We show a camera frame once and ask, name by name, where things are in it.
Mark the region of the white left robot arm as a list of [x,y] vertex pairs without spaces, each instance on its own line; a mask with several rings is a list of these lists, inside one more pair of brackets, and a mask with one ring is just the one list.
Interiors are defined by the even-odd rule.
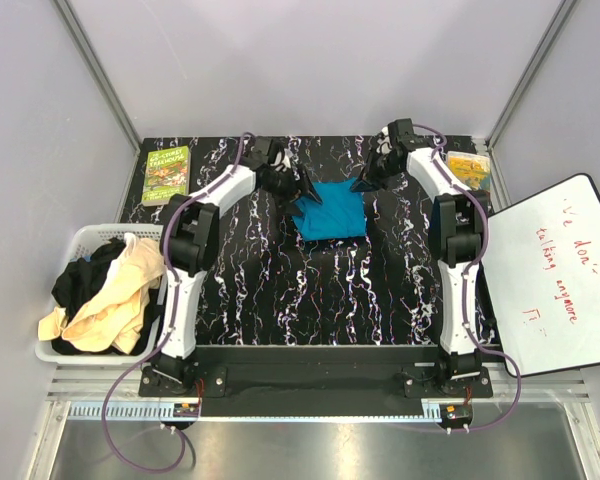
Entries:
[[176,396],[196,385],[196,319],[202,286],[220,250],[220,220],[257,190],[269,193],[285,215],[299,216],[296,202],[322,203],[306,168],[277,140],[242,139],[236,159],[208,185],[171,197],[160,250],[166,268],[166,303],[161,337],[151,367]]

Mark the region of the blue t-shirt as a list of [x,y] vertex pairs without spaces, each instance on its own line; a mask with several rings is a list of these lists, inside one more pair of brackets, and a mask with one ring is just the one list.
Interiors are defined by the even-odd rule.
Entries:
[[316,183],[315,190],[321,197],[321,204],[306,197],[301,197],[296,202],[301,215],[294,215],[292,219],[304,241],[348,239],[366,235],[364,198],[360,192],[351,190],[353,183],[353,179]]

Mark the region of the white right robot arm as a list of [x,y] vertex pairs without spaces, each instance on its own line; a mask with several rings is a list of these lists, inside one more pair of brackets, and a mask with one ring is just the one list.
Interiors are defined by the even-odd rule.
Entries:
[[441,275],[443,305],[439,354],[429,381],[452,397],[480,380],[475,303],[488,240],[488,194],[471,192],[445,165],[444,143],[417,134],[415,128],[409,118],[384,127],[351,190],[384,189],[389,179],[406,173],[432,201],[428,244]]

